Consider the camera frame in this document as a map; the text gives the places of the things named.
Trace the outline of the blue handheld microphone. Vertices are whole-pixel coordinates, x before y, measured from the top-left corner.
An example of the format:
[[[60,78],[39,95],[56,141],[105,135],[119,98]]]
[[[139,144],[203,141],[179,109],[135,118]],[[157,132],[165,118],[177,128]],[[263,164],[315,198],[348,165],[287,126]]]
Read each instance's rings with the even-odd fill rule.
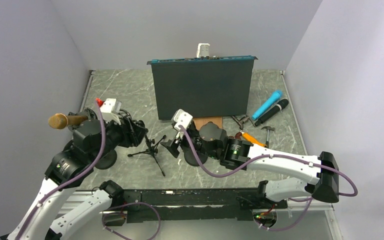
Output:
[[[251,119],[255,121],[259,117],[261,117],[269,107],[271,107],[276,101],[281,98],[282,95],[283,92],[281,90],[274,91],[271,96],[254,112],[254,114],[251,116]]]

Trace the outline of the black tripod shock mount stand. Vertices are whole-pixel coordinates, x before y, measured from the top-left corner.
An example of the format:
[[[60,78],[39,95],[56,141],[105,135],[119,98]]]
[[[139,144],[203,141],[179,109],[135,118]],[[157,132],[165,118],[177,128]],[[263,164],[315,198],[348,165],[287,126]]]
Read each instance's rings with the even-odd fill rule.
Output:
[[[145,146],[146,146],[146,148],[143,151],[138,151],[135,153],[128,153],[127,157],[132,158],[133,156],[141,155],[141,154],[151,156],[154,159],[157,166],[159,167],[161,174],[165,177],[166,174],[163,171],[162,167],[160,166],[160,164],[156,158],[156,155],[159,152],[158,147],[159,147],[160,143],[163,140],[165,140],[167,138],[167,136],[163,135],[161,137],[161,139],[158,141],[155,141],[154,138],[149,139],[148,138],[149,130],[146,128],[145,123],[142,120],[134,120],[134,119],[132,119],[131,116],[127,116],[127,115],[123,116],[122,118],[123,118],[125,123],[127,123],[129,121],[129,126],[131,128],[131,130],[130,130],[131,137],[130,138],[137,142],[137,144],[133,145],[133,146],[138,147],[139,144],[141,144],[143,140],[144,140]]]

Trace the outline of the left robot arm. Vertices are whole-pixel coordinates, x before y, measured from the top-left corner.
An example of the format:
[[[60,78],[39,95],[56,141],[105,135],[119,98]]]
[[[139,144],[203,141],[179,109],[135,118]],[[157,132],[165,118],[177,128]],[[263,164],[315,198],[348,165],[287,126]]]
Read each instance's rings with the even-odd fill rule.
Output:
[[[72,139],[53,157],[40,190],[21,222],[2,239],[66,240],[94,215],[123,205],[124,189],[107,180],[86,201],[58,216],[66,200],[94,169],[105,170],[116,162],[116,147],[140,145],[148,133],[144,122],[120,114],[105,120],[95,113],[69,115],[67,119]]]

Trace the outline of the gold handheld microphone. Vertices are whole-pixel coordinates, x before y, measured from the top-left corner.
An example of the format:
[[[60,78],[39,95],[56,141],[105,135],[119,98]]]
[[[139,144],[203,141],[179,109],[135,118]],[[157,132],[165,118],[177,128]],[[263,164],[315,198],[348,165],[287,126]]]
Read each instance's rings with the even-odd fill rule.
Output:
[[[49,117],[48,125],[57,130],[62,130],[69,126],[79,126],[89,118],[84,115],[65,115],[62,113],[56,113]]]

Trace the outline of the black round base mic stand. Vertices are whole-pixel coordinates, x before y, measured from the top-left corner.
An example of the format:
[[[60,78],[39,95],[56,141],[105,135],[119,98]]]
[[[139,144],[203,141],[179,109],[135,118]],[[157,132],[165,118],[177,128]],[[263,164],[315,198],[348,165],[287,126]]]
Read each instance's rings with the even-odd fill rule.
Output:
[[[200,166],[195,155],[198,156],[198,158],[202,164],[205,164],[207,159],[208,159],[207,155],[202,154],[200,152],[193,152],[192,150],[186,150],[186,151],[184,151],[183,154],[184,154],[184,159],[185,159],[186,163],[189,164],[190,166],[193,166],[193,167],[199,167]]]

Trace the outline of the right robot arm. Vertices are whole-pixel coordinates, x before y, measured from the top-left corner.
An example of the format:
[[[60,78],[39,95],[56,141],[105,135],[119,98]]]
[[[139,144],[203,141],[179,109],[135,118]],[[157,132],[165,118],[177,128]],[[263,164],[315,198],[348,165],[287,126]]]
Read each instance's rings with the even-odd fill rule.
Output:
[[[258,184],[256,203],[267,208],[272,203],[289,198],[312,197],[324,203],[339,201],[339,167],[332,153],[298,155],[281,152],[228,136],[227,132],[210,122],[196,130],[176,124],[174,139],[162,142],[175,158],[180,151],[192,166],[200,167],[207,158],[236,173],[240,170],[262,170],[287,175],[283,180],[263,180]]]

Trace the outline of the black condenser microphone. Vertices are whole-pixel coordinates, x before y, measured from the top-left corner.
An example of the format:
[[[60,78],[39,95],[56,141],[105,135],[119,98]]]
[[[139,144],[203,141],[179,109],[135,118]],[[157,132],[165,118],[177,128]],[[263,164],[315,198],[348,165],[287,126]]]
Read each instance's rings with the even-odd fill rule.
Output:
[[[273,117],[275,114],[283,110],[289,105],[289,100],[284,98],[280,101],[278,101],[272,108],[270,108],[267,112],[265,112],[262,116],[260,116],[255,122],[254,126],[258,127],[261,124],[268,121],[271,117]]]

